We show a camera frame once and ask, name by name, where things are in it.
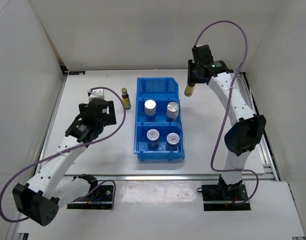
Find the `yellow-label brown bottle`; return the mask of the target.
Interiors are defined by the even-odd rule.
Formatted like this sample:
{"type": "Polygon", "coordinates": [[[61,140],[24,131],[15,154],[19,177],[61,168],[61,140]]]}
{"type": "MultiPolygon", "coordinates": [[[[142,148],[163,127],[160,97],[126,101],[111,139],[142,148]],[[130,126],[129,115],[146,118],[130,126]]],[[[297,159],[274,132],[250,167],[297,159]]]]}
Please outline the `yellow-label brown bottle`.
{"type": "Polygon", "coordinates": [[[129,98],[128,91],[125,87],[123,87],[121,89],[121,97],[122,97],[125,109],[129,110],[131,108],[131,101],[130,101],[130,98],[129,98]]]}
{"type": "Polygon", "coordinates": [[[193,95],[194,89],[195,89],[195,84],[188,83],[185,87],[184,95],[187,97],[191,97],[193,95]]]}

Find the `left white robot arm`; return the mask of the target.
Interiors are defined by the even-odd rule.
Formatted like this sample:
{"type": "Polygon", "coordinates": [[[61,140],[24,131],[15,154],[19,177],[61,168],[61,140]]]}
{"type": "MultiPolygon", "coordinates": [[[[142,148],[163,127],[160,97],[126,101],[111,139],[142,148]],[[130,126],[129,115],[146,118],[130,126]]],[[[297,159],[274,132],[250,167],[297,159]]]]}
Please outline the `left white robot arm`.
{"type": "Polygon", "coordinates": [[[46,161],[38,173],[25,184],[18,183],[12,190],[17,210],[38,223],[47,226],[59,209],[76,199],[98,199],[98,180],[90,174],[74,176],[65,186],[59,186],[63,176],[75,160],[96,140],[104,127],[115,125],[113,101],[92,99],[79,104],[80,113],[65,131],[57,148],[57,156],[46,161]]]}

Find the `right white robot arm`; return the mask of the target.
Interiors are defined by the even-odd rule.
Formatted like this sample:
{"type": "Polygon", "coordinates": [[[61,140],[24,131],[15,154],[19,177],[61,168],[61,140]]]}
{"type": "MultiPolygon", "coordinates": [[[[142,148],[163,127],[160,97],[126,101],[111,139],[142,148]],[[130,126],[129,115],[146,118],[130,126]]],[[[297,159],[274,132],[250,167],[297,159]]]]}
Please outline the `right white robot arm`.
{"type": "Polygon", "coordinates": [[[260,143],[267,121],[248,106],[234,86],[236,74],[222,60],[214,61],[208,45],[194,46],[192,56],[184,94],[189,97],[196,84],[206,84],[225,108],[224,120],[231,124],[227,133],[221,128],[218,136],[224,140],[228,153],[224,169],[218,171],[217,193],[223,200],[229,200],[242,187],[246,160],[260,143]]]}

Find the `silver-top shaker can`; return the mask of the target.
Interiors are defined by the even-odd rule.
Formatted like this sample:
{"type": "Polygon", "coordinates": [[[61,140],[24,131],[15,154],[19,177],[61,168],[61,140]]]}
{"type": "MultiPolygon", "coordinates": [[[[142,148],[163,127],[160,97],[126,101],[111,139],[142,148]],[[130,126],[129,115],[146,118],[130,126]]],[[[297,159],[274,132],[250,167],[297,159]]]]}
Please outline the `silver-top shaker can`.
{"type": "Polygon", "coordinates": [[[180,106],[177,102],[172,101],[167,104],[166,107],[166,116],[170,121],[176,121],[180,111],[180,106]]]}
{"type": "Polygon", "coordinates": [[[154,100],[148,99],[144,103],[144,112],[147,117],[154,117],[157,110],[157,104],[154,100]]]}

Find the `white-lid dark jar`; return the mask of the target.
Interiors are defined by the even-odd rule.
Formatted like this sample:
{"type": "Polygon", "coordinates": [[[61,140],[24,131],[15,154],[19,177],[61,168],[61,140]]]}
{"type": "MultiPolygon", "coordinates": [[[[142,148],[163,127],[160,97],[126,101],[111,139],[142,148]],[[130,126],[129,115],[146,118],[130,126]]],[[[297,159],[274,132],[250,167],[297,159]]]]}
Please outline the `white-lid dark jar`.
{"type": "Polygon", "coordinates": [[[171,132],[166,136],[166,150],[167,151],[177,151],[180,143],[180,136],[171,132]]]}
{"type": "Polygon", "coordinates": [[[149,129],[146,133],[147,146],[150,149],[156,149],[159,147],[160,132],[157,129],[149,129]]]}

